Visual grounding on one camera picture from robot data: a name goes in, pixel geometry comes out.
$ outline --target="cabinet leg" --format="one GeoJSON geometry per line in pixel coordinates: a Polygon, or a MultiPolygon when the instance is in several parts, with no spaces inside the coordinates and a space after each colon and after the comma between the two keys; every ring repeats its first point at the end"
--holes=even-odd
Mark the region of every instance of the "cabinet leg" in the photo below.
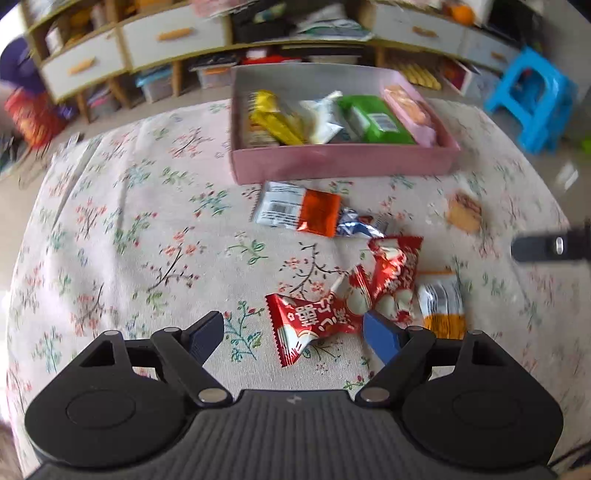
{"type": "Polygon", "coordinates": [[[375,65],[381,69],[387,67],[386,65],[386,47],[375,47],[375,65]]]}
{"type": "Polygon", "coordinates": [[[121,85],[119,85],[119,81],[117,79],[107,80],[107,85],[109,90],[111,90],[111,93],[115,95],[115,98],[117,98],[121,105],[123,105],[125,108],[131,108],[131,102],[127,98],[127,94],[123,88],[121,88],[121,85]]]}
{"type": "Polygon", "coordinates": [[[180,96],[183,87],[183,62],[173,62],[173,95],[180,96]]]}
{"type": "Polygon", "coordinates": [[[90,123],[90,113],[88,111],[88,105],[86,104],[86,99],[84,98],[84,93],[80,92],[76,94],[76,103],[78,104],[78,110],[82,115],[82,118],[86,120],[86,123],[90,123]]]}

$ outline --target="drawer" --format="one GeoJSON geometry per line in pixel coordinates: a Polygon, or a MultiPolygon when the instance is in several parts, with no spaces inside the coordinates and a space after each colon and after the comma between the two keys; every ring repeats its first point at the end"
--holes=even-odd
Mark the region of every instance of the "drawer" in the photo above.
{"type": "Polygon", "coordinates": [[[190,5],[127,23],[123,35],[132,70],[226,43],[222,18],[198,18],[190,5]]]}
{"type": "Polygon", "coordinates": [[[372,31],[380,38],[457,55],[465,27],[398,5],[378,4],[372,31]]]}
{"type": "Polygon", "coordinates": [[[86,40],[41,67],[47,87],[56,101],[124,70],[125,62],[114,30],[86,40]]]}
{"type": "Polygon", "coordinates": [[[466,31],[460,49],[460,57],[501,72],[505,71],[517,55],[517,48],[470,29],[466,31]]]}

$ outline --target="drawer handle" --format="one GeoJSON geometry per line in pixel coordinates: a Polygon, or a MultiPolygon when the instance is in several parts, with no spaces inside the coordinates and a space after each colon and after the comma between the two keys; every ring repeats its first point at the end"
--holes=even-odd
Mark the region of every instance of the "drawer handle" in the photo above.
{"type": "Polygon", "coordinates": [[[500,53],[497,53],[495,51],[491,53],[491,57],[497,61],[502,62],[502,63],[509,63],[507,61],[507,57],[505,57],[504,55],[501,55],[500,53]]]}
{"type": "Polygon", "coordinates": [[[417,35],[420,35],[421,37],[427,37],[427,38],[438,38],[439,35],[437,35],[437,32],[433,31],[433,30],[426,30],[424,28],[421,27],[413,27],[413,32],[415,32],[417,35]]]}
{"type": "Polygon", "coordinates": [[[92,57],[91,59],[81,61],[78,65],[68,70],[68,74],[76,75],[78,73],[82,73],[83,71],[88,70],[90,67],[92,67],[95,63],[96,57],[92,57]]]}
{"type": "Polygon", "coordinates": [[[161,33],[156,37],[156,39],[158,41],[176,40],[177,38],[188,37],[193,32],[195,32],[195,29],[192,27],[179,28],[178,30],[171,30],[170,32],[161,33]]]}

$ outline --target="orange fruit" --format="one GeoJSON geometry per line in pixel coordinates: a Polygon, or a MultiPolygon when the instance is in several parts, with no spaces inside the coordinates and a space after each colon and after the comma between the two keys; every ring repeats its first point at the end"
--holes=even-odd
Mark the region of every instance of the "orange fruit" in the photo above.
{"type": "Polygon", "coordinates": [[[474,11],[468,5],[454,5],[452,17],[459,24],[469,27],[474,24],[474,11]]]}

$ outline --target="floral tablecloth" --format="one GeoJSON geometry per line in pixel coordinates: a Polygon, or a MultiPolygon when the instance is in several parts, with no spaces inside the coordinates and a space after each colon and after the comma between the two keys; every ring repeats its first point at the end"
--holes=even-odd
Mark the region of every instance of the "floral tablecloth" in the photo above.
{"type": "MultiPolygon", "coordinates": [[[[390,213],[392,233],[425,237],[420,270],[454,269],[469,326],[495,338],[560,402],[564,451],[591,433],[589,269],[511,261],[517,232],[565,227],[566,218],[481,110],[433,106],[464,149],[456,174],[300,183],[338,193],[360,212],[390,213]],[[479,236],[441,218],[458,188],[484,205],[479,236]]],[[[250,223],[261,187],[233,183],[228,132],[229,103],[207,103],[116,129],[54,160],[15,266],[9,312],[9,404],[25,473],[37,465],[23,427],[27,405],[103,330],[146,338],[220,310],[225,340],[205,367],[234,394],[354,394],[380,368],[356,335],[329,338],[280,368],[265,295],[318,299],[339,271],[371,256],[362,239],[250,223]]]]}

